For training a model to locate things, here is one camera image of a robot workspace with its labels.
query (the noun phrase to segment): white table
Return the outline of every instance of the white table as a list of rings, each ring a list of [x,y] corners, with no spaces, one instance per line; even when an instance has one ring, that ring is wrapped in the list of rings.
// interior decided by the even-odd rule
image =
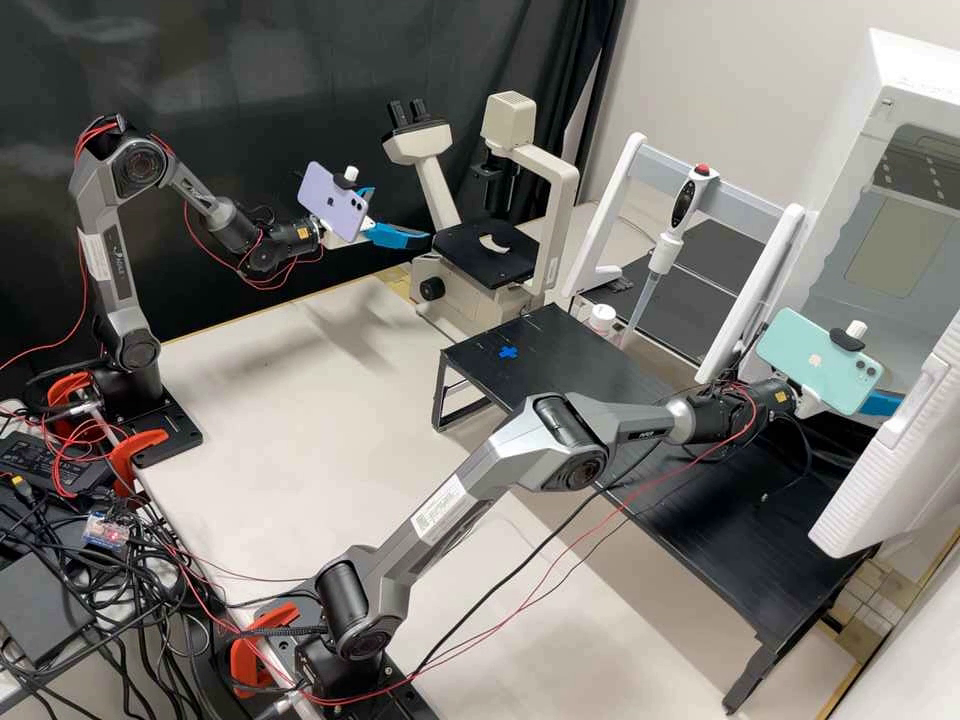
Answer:
[[[502,417],[431,429],[446,342],[366,278],[168,343],[164,382],[204,443],[141,481],[191,552],[251,575],[312,575],[351,544],[380,543]],[[401,668],[547,532],[516,498],[501,500],[414,588],[389,648]],[[458,637],[514,610],[562,549],[548,546]],[[565,561],[561,573],[572,553]],[[231,602],[285,588],[213,574]],[[238,624],[252,619],[236,611]],[[723,717],[721,693],[587,566],[415,684],[458,720]],[[297,710],[319,717],[306,701]]]

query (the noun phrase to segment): orange clamp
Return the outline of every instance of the orange clamp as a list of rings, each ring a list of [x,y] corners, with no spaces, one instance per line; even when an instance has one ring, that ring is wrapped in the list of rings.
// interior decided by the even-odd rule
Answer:
[[[126,497],[130,494],[130,487],[134,481],[133,464],[130,458],[144,448],[166,442],[169,437],[166,430],[144,430],[121,441],[110,451],[110,464],[120,477],[120,480],[113,484],[117,495]]]
[[[284,603],[273,610],[264,613],[247,630],[263,630],[266,628],[283,627],[300,617],[300,610],[292,602]],[[230,676],[239,683],[254,687],[267,687],[273,682],[270,673],[260,664],[253,652],[256,638],[240,638],[230,646]],[[238,698],[253,697],[254,693],[234,688]]]
[[[92,384],[93,378],[90,377],[90,373],[86,370],[64,375],[62,378],[58,378],[53,385],[50,386],[50,389],[47,390],[47,405],[55,407],[66,402],[70,399],[71,393],[75,393],[77,390],[82,390],[85,387],[90,387]],[[73,432],[73,428],[74,423],[70,420],[57,420],[53,423],[53,431],[60,437],[67,437]],[[96,432],[98,432],[96,428],[91,428],[89,432],[81,432],[76,439],[83,442],[96,434]]]

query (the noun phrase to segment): barcode sticker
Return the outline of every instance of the barcode sticker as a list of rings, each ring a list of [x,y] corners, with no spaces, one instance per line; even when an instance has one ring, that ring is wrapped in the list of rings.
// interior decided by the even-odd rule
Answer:
[[[87,235],[83,230],[77,228],[77,235],[80,237],[80,244],[83,246],[83,257],[87,262],[87,270],[97,282],[104,282],[110,279],[110,263],[107,261],[107,250],[103,245],[103,237],[97,235]]]
[[[473,503],[473,497],[463,489],[460,478],[451,475],[413,514],[410,522],[423,542],[435,545]]]

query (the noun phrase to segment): white knob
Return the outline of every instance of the white knob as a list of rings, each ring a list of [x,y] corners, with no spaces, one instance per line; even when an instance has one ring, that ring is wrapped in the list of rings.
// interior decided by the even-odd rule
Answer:
[[[854,320],[852,323],[847,325],[847,335],[850,337],[855,337],[857,340],[862,340],[863,336],[866,334],[867,324],[865,322]]]

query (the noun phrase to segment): white wall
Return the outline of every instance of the white wall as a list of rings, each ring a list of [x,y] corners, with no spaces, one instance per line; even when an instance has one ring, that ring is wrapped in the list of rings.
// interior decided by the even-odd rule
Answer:
[[[923,718],[960,713],[960,552],[887,638],[831,720]]]
[[[960,48],[960,3],[630,0],[583,199],[599,198],[640,130],[656,148],[790,202],[870,26]]]

